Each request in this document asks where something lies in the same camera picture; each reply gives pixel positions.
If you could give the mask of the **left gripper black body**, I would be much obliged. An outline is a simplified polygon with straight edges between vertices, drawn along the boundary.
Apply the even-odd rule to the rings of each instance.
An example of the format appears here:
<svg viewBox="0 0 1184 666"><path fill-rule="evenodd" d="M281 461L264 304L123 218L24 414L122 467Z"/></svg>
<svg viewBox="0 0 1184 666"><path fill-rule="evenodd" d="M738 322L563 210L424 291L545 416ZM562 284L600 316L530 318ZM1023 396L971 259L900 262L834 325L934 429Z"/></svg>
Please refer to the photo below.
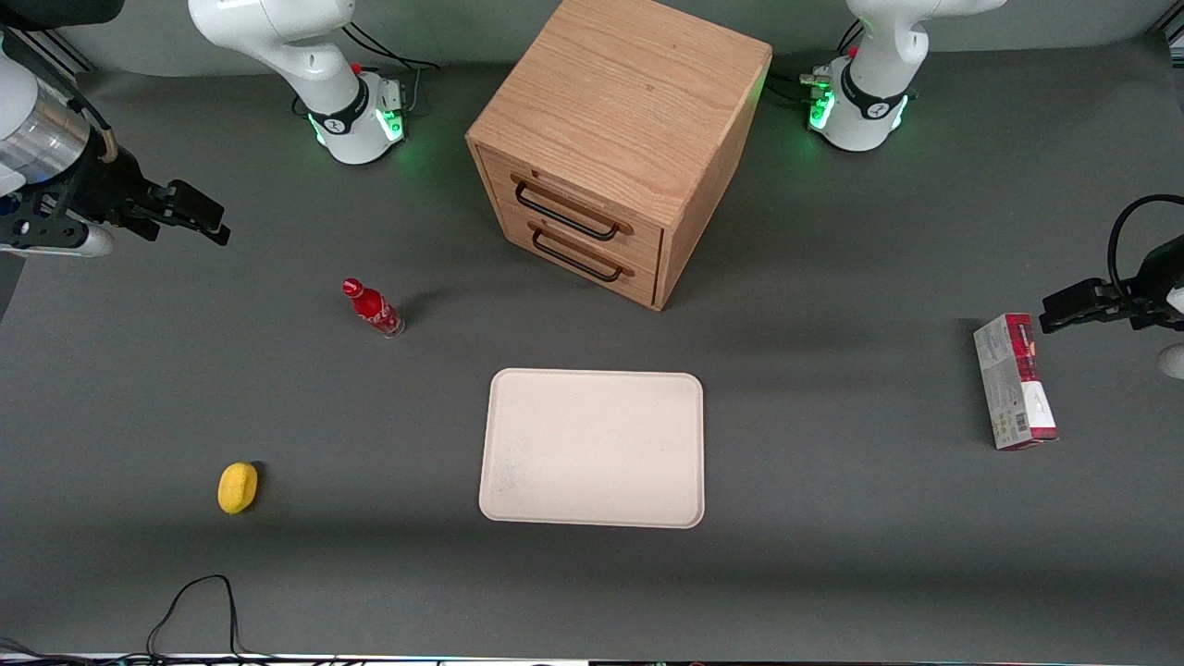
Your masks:
<svg viewBox="0 0 1184 666"><path fill-rule="evenodd" d="M1130 328L1163 327L1180 332L1180 286L1183 236L1147 252L1134 277L1125 278L1124 288L1135 312L1130 316Z"/></svg>

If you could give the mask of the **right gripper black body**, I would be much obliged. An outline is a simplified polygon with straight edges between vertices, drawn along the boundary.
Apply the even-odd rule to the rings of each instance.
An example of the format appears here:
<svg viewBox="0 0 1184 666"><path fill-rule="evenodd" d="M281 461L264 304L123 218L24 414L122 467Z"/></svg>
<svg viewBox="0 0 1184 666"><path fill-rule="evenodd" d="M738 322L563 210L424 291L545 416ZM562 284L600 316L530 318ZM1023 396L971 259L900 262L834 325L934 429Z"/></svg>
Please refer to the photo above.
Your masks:
<svg viewBox="0 0 1184 666"><path fill-rule="evenodd" d="M60 177L4 196L5 252L110 252L111 228L130 232L130 212L153 188L135 156L103 164L88 147Z"/></svg>

